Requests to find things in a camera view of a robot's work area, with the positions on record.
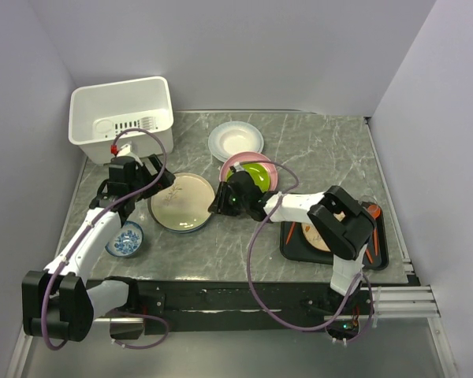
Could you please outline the green plate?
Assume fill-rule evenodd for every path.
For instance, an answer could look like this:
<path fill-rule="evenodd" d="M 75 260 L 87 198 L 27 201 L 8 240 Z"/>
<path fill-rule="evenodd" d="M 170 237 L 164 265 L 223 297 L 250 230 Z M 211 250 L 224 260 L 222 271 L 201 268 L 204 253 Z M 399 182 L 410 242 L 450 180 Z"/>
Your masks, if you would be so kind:
<path fill-rule="evenodd" d="M 260 163 L 247 163 L 241 165 L 241 167 L 250 174 L 255 185 L 257 185 L 262 192 L 270 189 L 270 174 L 263 165 Z"/>

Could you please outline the beige floral plate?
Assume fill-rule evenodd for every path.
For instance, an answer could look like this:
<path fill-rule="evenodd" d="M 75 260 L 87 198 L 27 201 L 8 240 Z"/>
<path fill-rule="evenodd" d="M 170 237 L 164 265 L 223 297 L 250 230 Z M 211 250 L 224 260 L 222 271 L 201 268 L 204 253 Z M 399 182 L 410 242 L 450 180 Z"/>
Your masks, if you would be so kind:
<path fill-rule="evenodd" d="M 181 208 L 206 208 L 213 202 L 215 193 L 210 183 L 199 175 L 187 172 L 175 174 L 174 184 L 166 188 L 149 201 L 149 211 L 160 206 Z"/>

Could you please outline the blue plastic plate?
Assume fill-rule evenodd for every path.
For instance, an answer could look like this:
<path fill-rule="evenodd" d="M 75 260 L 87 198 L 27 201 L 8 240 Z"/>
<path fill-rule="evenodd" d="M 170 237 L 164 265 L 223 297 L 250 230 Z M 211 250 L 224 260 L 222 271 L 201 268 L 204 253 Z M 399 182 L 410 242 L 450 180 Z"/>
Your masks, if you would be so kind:
<path fill-rule="evenodd" d="M 170 232 L 187 234 L 203 228 L 210 220 L 206 208 L 155 207 L 151 211 L 155 220 Z"/>

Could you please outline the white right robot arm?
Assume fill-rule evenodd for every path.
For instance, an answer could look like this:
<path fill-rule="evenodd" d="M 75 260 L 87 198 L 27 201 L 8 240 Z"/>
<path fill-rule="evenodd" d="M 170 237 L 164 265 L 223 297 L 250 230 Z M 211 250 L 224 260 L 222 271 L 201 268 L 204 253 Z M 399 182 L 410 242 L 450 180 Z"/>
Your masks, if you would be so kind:
<path fill-rule="evenodd" d="M 377 223 L 342 187 L 309 195 L 261 191 L 248 172 L 239 171 L 219 184 L 208 212 L 231 217 L 246 213 L 258 222 L 313 226 L 333 254 L 330 307 L 347 313 L 356 305 L 354 290 Z"/>

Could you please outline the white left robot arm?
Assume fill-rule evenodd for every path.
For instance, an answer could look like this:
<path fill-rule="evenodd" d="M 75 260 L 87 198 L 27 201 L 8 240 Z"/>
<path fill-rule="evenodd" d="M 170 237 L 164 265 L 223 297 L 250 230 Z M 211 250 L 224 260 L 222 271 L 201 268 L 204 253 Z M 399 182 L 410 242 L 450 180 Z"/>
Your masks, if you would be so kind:
<path fill-rule="evenodd" d="M 87 215 L 65 249 L 43 270 L 28 272 L 21 283 L 24 333 L 43 338 L 50 350 L 80 342 L 94 320 L 112 311 L 142 313 L 136 280 L 109 276 L 87 288 L 89 273 L 104 247 L 122 229 L 136 203 L 171 186 L 174 175 L 152 154 L 151 174 L 139 158 L 114 157 L 108 177 L 91 200 Z"/>

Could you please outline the white plastic bin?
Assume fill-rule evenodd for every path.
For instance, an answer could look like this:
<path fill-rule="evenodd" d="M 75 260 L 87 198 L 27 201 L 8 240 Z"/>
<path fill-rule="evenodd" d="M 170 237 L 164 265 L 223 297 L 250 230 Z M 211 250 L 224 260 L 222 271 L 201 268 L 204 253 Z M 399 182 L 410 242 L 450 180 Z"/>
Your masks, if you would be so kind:
<path fill-rule="evenodd" d="M 126 80 L 80 87 L 71 96 L 69 141 L 97 165 L 110 162 L 116 135 L 130 128 L 155 134 L 161 144 L 142 132 L 129 132 L 118 140 L 131 143 L 140 158 L 173 151 L 173 108 L 165 78 Z"/>

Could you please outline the pink plate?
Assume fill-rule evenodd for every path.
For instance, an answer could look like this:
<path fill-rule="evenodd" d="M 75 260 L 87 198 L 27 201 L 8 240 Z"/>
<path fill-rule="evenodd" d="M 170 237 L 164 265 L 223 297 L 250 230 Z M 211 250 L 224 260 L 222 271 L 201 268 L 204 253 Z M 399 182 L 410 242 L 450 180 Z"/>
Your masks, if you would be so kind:
<path fill-rule="evenodd" d="M 271 185 L 268 191 L 273 191 L 277 187 L 278 183 L 278 173 L 277 169 L 273 164 L 270 164 L 270 159 L 264 156 L 261 153 L 252 152 L 252 151 L 245 151 L 238 154 L 234 154 L 230 157 L 222 166 L 220 173 L 219 173 L 219 180 L 220 181 L 227 181 L 228 178 L 231 177 L 233 174 L 230 170 L 231 166 L 234 166 L 236 163 L 240 165 L 247 164 L 247 163 L 260 163 L 263 165 L 266 170 L 270 174 Z"/>

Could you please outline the orange fork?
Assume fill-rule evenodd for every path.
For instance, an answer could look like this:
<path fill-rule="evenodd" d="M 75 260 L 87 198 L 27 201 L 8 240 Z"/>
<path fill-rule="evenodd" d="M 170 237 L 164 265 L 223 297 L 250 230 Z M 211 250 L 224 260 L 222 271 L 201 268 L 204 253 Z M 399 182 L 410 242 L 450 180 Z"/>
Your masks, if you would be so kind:
<path fill-rule="evenodd" d="M 285 245 L 289 244 L 292 236 L 294 235 L 295 227 L 296 227 L 296 222 L 292 222 L 291 225 L 290 225 L 289 232 L 287 234 L 286 240 L 285 240 Z"/>

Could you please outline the white deep plate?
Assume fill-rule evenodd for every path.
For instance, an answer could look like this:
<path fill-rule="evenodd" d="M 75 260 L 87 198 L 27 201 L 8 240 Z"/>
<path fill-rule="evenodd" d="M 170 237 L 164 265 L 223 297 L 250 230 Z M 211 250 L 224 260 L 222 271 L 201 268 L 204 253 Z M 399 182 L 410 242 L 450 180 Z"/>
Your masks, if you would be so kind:
<path fill-rule="evenodd" d="M 241 152 L 261 153 L 264 144 L 261 132 L 255 126 L 243 121 L 220 124 L 208 137 L 209 151 L 222 162 Z"/>

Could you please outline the blue white patterned bowl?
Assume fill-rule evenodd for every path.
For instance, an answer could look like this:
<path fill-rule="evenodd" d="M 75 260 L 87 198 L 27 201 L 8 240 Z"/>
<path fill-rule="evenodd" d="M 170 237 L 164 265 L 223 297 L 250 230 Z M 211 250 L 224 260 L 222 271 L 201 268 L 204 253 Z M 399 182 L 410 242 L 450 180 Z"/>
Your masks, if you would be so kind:
<path fill-rule="evenodd" d="M 116 258 L 129 258 L 143 244 L 143 229 L 133 221 L 126 221 L 120 231 L 106 244 L 106 252 Z"/>

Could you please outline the black tray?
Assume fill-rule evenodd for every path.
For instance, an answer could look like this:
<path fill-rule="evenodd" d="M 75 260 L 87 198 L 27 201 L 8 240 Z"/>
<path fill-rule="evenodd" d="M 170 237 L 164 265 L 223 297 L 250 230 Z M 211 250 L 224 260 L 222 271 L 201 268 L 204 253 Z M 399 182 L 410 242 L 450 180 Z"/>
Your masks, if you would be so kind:
<path fill-rule="evenodd" d="M 389 253 L 385 236 L 383 210 L 379 205 L 372 205 L 366 209 L 369 210 L 370 214 L 374 217 L 377 223 L 377 228 L 371 237 L 370 243 L 368 244 L 368 246 L 372 246 L 374 248 L 377 262 L 374 265 L 365 265 L 364 254 L 363 266 L 365 269 L 379 271 L 385 269 L 389 264 Z M 280 252 L 282 256 L 291 261 L 332 265 L 333 254 L 331 252 L 321 252 L 320 250 L 316 250 L 313 246 L 311 246 L 303 236 L 301 224 L 296 223 L 294 235 L 292 236 L 289 244 L 285 245 L 285 240 L 291 223 L 292 222 L 283 222 L 281 224 Z"/>

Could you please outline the beige plate on tray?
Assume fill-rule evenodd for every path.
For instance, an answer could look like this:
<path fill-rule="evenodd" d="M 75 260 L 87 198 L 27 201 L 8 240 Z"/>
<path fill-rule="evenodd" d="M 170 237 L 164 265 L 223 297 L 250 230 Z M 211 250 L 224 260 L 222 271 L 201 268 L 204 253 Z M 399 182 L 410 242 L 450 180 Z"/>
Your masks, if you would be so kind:
<path fill-rule="evenodd" d="M 303 233 L 304 238 L 313 246 L 316 250 L 320 250 L 321 252 L 330 253 L 331 250 L 325 243 L 324 239 L 320 236 L 317 229 L 313 224 L 301 224 L 301 230 Z"/>

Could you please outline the clear glass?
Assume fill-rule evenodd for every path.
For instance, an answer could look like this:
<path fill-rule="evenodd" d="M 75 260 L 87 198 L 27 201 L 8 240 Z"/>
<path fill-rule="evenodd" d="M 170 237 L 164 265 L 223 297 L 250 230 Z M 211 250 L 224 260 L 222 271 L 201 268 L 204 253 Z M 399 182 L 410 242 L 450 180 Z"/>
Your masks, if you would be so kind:
<path fill-rule="evenodd" d="M 359 197 L 358 202 L 364 208 L 368 208 L 372 205 L 377 205 L 376 199 L 371 195 L 362 195 Z"/>

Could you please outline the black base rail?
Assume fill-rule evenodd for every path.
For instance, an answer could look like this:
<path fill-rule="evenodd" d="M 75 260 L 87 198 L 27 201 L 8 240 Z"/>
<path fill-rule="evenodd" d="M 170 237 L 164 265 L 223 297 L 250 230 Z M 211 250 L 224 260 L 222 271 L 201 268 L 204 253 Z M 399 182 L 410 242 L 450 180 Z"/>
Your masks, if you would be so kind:
<path fill-rule="evenodd" d="M 172 332 L 281 329 L 257 302 L 246 282 L 157 281 L 137 283 L 138 302 L 127 313 L 160 317 Z M 270 312 L 298 327 L 329 320 L 343 296 L 327 283 L 255 283 Z"/>

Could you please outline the aluminium frame rail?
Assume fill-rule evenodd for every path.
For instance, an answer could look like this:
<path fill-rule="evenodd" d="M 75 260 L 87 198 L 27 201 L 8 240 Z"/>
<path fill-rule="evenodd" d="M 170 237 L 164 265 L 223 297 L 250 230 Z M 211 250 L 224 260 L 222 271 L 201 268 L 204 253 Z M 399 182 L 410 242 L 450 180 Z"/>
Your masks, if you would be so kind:
<path fill-rule="evenodd" d="M 440 377 L 431 324 L 439 317 L 428 287 L 380 287 L 375 326 L 348 346 L 287 330 L 178 332 L 150 350 L 110 341 L 114 320 L 51 352 L 20 335 L 10 377 Z"/>

